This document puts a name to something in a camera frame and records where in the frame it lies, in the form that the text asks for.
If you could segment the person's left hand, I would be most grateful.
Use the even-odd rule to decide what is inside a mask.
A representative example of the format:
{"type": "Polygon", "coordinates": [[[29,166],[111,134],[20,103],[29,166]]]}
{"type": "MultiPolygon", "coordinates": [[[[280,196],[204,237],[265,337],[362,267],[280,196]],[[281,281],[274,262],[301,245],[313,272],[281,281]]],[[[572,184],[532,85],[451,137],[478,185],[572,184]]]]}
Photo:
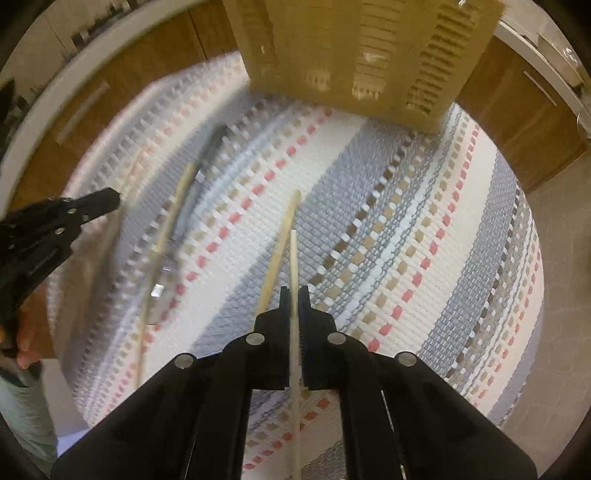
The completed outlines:
{"type": "Polygon", "coordinates": [[[41,284],[23,303],[16,336],[16,364],[28,369],[42,359],[55,359],[47,313],[47,284],[41,284]]]}

